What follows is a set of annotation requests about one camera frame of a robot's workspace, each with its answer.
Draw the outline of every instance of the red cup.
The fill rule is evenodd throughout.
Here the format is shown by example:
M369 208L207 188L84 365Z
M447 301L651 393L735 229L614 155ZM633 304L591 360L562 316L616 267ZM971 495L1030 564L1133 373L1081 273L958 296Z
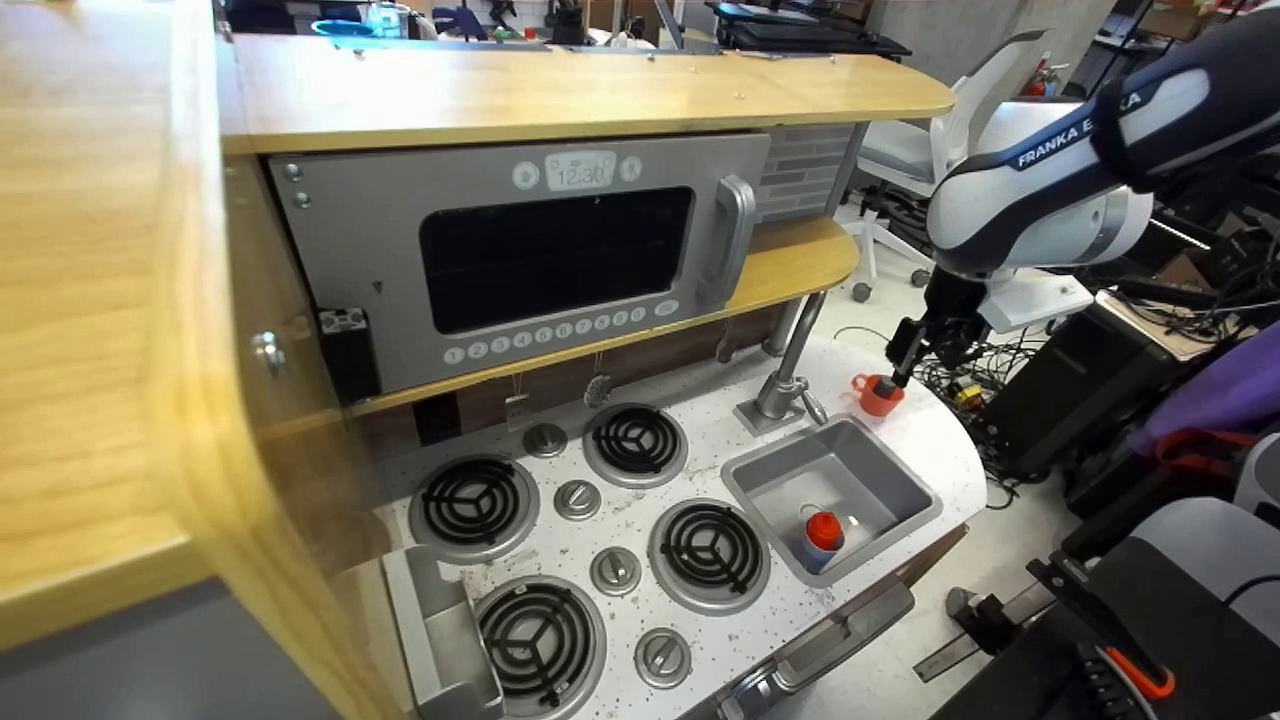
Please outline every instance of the red cup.
M889 414L909 393L883 389L883 374L856 374L854 397L856 397L856 409L863 409L870 414Z

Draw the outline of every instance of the stove burner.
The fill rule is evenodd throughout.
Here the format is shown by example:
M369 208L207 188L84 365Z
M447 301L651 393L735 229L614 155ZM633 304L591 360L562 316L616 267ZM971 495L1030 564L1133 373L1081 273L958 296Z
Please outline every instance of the stove burner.
M651 526L656 581L695 613L741 613L769 581L769 553L748 519L719 502L676 502Z
M596 603L562 581L515 581L481 603L487 660L509 714L568 714L599 681L604 625Z
M522 462L464 460L426 481L414 519L446 561L499 554L529 535L538 488Z
M684 430L656 409L621 409L596 418L589 462L633 488L651 488L684 469Z

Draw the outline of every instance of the white countertop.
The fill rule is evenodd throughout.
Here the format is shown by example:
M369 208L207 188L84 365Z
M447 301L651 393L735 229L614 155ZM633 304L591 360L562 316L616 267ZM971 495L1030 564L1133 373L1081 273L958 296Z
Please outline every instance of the white countertop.
M705 695L719 692L728 681L735 681L748 669L757 669L760 660L769 660L778 647L796 641L804 626L811 626L818 618L823 618L828 613L837 613L840 603L848 603L854 596L860 596L863 589L883 581L891 566L900 566L904 561L914 561L917 553L923 553L928 542L935 542L940 535L949 535L971 513L983 509L980 455L975 455L967 430L958 422L958 414L928 389L914 383L904 405L889 418L863 418L860 410L854 410L854 393L848 393L848 378L860 373L856 353L848 353L837 340L808 340L808 353L799 360L799 374L811 383L811 398L823 405L833 414L854 410L863 429L872 429L872 436L882 444L889 444L935 492L940 514L932 514L928 523L920 523L900 542L891 542L878 561L860 564L856 571L848 571L833 589L811 589L811 583L796 581L793 566L772 553L772 542L765 542L772 553L772 574L769 574L765 596L751 608L731 613L731 617L700 617L700 613L676 603L647 571L647 526L676 499L693 499L693 495L741 509L719 481L719 462L728 462L751 448L765 448L772 439L786 439L796 429L811 422L811 418L796 418L796 422L778 429L769 436L751 436L731 414L731 409L741 398L757 397L757 389L769 373L772 373L772 365L726 373L726 374L731 374L726 389L700 393L693 398L661 405L688 436L684 472L661 488L621 488L621 483L599 481L589 469L582 439L571 439L554 460L522 455L522 462L538 476L538 488L541 488L538 526L509 554L499 554L492 564L446 566L446 571L464 574L464 589L473 590L473 601L481 601L486 590L492 590L498 583L515 581L515 574L562 574L596 601L604 626L609 626L609 656L604 656L604 670L599 670L596 692L585 698L585 707L576 714L609 714L609 720L616 720L616 714L682 714L682 712L695 707ZM640 398L640 397L644 397L644 389L638 389L638 393L621 389L609 405ZM511 436L511 430L498 429L487 436L492 439L486 439L486 436L470 436L470 439L481 439L481 448L498 448L499 444L498 436ZM442 469L457 455L470 455L470 453L476 453L476 444L431 448L431 469ZM428 472L422 448L399 453L399 455L386 448L379 455L394 455L386 469L386 476L394 472L394 481L389 481L394 488L395 483L406 488ZM591 481L599 488L599 513L591 519L555 514L554 492L564 481ZM395 542L414 542L406 513L409 513L409 499L395 499L386 509ZM596 590L589 581L591 554L609 542L633 546L644 566L640 589L625 601ZM647 688L638 674L633 652L647 626L676 626L693 642L693 674L672 692Z

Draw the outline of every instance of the wooden countertop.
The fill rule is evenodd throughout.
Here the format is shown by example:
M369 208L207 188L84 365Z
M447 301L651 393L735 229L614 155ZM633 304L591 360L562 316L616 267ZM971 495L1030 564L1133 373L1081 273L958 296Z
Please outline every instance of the wooden countertop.
M207 574L146 410L168 15L0 5L0 647Z
M235 35L220 53L230 152L338 152L920 120L954 102L882 54L347 53L318 35Z

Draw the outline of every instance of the microwave door window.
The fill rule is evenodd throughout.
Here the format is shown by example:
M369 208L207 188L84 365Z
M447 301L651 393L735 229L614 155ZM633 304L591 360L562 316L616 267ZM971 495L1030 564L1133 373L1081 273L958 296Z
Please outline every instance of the microwave door window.
M473 331L666 292L688 210L688 188L438 210L422 224L438 329Z

